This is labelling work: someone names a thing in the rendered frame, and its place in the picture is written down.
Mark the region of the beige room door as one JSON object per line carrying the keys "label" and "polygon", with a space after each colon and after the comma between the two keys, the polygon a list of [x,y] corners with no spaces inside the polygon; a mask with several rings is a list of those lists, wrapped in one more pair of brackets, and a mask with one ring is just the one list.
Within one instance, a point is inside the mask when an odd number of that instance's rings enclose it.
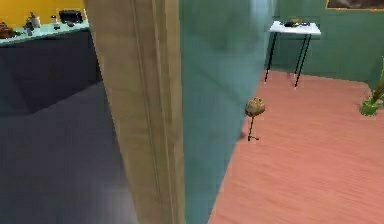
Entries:
{"label": "beige room door", "polygon": [[83,0],[139,224],[186,224],[179,0]]}

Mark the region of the yellow floor lamp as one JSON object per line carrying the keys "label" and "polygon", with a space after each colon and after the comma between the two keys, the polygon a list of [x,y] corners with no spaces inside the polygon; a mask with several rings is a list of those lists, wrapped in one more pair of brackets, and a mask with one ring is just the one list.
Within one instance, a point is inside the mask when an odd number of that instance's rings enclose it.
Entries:
{"label": "yellow floor lamp", "polygon": [[250,118],[248,125],[247,141],[250,142],[252,139],[258,140],[258,137],[252,135],[254,119],[256,116],[265,112],[265,103],[262,98],[254,97],[251,98],[245,106],[245,114]]}

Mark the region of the white table with black legs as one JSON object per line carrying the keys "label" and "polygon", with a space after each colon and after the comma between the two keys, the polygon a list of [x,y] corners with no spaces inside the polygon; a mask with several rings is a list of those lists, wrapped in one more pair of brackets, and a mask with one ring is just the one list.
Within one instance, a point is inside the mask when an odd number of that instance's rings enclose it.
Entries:
{"label": "white table with black legs", "polygon": [[272,59],[273,59],[274,50],[276,46],[277,36],[279,34],[303,35],[304,39],[301,45],[299,57],[296,63],[295,71],[294,71],[294,76],[296,77],[294,88],[297,88],[311,39],[313,36],[320,36],[321,31],[319,27],[312,22],[309,22],[310,23],[309,26],[300,26],[295,28],[285,27],[283,23],[284,22],[281,22],[281,21],[274,21],[269,28],[269,33],[272,35],[272,41],[271,41],[270,50],[268,52],[268,63],[267,63],[267,69],[264,76],[264,82],[267,82],[268,80],[268,75],[271,69]]}

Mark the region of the dark dish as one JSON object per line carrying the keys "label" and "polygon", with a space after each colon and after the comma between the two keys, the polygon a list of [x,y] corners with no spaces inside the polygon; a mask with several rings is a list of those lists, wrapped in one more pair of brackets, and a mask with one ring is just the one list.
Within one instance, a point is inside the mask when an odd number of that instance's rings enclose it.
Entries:
{"label": "dark dish", "polygon": [[283,25],[285,27],[295,28],[300,26],[309,26],[310,23],[308,21],[303,21],[302,19],[291,19],[285,21]]}

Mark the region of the dark grey kitchen counter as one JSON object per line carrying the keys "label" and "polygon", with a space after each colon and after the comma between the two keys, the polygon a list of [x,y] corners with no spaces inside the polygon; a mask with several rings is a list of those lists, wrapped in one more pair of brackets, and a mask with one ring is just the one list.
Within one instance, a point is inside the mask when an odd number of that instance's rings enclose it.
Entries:
{"label": "dark grey kitchen counter", "polygon": [[0,40],[0,117],[33,114],[100,81],[87,28]]}

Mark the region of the black toaster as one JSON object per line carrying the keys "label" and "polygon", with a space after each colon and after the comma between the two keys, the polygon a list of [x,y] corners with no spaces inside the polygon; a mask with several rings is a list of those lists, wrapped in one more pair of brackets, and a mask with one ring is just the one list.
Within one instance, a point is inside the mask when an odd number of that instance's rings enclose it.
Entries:
{"label": "black toaster", "polygon": [[61,10],[59,12],[59,17],[62,23],[67,23],[67,22],[82,23],[83,22],[82,14],[78,10]]}

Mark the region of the green house plant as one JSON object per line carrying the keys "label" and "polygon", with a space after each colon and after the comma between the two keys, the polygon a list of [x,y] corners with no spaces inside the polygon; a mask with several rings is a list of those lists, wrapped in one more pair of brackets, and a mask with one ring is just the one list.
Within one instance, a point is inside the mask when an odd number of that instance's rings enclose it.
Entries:
{"label": "green house plant", "polygon": [[375,116],[380,107],[379,101],[384,96],[384,56],[382,57],[382,70],[376,87],[371,90],[370,96],[360,105],[359,112],[363,116]]}

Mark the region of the white kettle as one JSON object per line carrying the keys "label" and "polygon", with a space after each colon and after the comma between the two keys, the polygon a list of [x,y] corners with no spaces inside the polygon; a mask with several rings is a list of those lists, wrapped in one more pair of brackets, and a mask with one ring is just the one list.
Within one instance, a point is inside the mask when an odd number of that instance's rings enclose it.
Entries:
{"label": "white kettle", "polygon": [[30,13],[29,21],[32,23],[34,28],[40,28],[40,18],[36,16],[33,12]]}

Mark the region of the grey small bottle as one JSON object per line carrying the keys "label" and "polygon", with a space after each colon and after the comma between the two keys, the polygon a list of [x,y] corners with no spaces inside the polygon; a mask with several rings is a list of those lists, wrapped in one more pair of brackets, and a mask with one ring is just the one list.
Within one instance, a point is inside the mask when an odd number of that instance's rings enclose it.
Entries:
{"label": "grey small bottle", "polygon": [[33,24],[32,24],[31,21],[27,20],[25,25],[23,26],[23,28],[26,31],[28,36],[32,36],[33,35],[34,27],[33,27]]}

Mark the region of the brown food pile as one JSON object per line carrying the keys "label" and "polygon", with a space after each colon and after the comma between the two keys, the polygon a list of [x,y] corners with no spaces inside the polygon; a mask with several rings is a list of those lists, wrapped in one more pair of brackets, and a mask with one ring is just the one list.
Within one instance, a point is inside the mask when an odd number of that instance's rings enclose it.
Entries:
{"label": "brown food pile", "polygon": [[5,22],[0,22],[0,39],[14,37],[14,30],[9,28]]}

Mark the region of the framed dark wall picture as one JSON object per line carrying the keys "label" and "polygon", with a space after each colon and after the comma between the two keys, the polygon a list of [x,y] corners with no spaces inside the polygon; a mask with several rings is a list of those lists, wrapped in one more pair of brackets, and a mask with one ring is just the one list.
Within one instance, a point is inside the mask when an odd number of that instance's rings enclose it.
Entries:
{"label": "framed dark wall picture", "polygon": [[328,9],[384,10],[384,0],[327,0]]}

